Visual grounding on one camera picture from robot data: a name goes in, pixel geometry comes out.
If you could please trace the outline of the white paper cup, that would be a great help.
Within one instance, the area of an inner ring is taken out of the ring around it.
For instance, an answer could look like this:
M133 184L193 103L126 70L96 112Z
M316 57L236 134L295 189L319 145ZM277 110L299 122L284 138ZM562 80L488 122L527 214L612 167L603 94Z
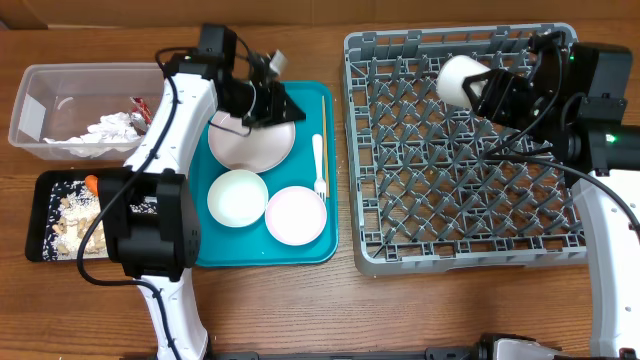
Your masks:
M463 90L463 81L470 76L489 72L490 68L466 55L449 59L436 79L436 93L446 104L471 109L472 104Z

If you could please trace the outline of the large white plate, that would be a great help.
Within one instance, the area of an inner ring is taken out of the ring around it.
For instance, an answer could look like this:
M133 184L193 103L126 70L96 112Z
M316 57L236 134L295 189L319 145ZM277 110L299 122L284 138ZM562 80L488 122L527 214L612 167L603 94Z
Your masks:
M218 111L208 129L208 144L214 158L224 167L254 173L279 165L295 142L295 124L284 123L267 128L250 129L240 118Z

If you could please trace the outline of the white bowl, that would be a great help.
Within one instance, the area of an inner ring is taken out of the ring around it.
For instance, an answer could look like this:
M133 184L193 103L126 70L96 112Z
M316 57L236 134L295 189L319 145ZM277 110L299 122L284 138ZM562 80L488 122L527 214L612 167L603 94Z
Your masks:
M220 175L211 185L207 206L220 224L241 228L252 225L264 213L269 200L266 183L254 172L231 170Z

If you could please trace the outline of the red snack wrapper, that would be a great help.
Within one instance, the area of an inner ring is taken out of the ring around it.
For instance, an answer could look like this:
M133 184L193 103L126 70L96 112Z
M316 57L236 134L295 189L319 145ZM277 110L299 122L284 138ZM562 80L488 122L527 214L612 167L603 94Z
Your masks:
M131 101L134 104L134 112L142 117L146 125L150 125L152 122L152 113L144 99L141 97L131 97Z

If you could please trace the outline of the white napkin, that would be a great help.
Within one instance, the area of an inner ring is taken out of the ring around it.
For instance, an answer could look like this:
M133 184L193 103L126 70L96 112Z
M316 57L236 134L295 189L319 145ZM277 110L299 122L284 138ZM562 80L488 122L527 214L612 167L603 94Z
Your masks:
M87 127L87 133L67 140L44 138L48 144L62 145L72 155L98 157L110 150L126 152L142 140L128 113L118 112L100 117L100 121Z

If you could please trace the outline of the orange carrot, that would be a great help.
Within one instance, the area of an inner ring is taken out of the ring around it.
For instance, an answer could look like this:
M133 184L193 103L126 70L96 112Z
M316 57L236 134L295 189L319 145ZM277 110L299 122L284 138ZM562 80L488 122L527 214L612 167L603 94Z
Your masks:
M88 175L84 179L87 189L95 196L99 195L98 192L98 177L95 175Z

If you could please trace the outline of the peanuts and rice leftovers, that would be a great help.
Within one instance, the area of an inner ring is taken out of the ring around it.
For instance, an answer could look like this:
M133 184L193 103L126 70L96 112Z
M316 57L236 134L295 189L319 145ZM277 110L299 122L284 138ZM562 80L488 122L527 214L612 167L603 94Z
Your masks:
M75 260L79 245L100 213L98 197L84 181L59 181L51 189L46 216L43 259Z

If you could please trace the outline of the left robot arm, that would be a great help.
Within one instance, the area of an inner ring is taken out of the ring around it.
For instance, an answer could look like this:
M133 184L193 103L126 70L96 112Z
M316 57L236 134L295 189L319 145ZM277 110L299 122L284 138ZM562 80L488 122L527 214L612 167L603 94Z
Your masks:
M248 75L234 76L244 43L225 25L205 24L196 46L158 50L164 95L150 128L122 167L98 178L101 211L91 227L103 229L109 259L126 276L102 284L141 291L159 359L213 356L192 282L201 228L188 180L205 126L217 111L250 130L306 118L278 80L287 63L281 51L247 50Z

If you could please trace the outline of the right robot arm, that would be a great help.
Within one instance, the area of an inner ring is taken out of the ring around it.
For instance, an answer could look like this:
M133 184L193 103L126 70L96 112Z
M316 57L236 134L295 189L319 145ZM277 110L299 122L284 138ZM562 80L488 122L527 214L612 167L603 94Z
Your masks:
M550 143L587 245L594 359L639 356L639 129L622 122L631 51L535 36L529 76L451 58L437 93L451 105Z

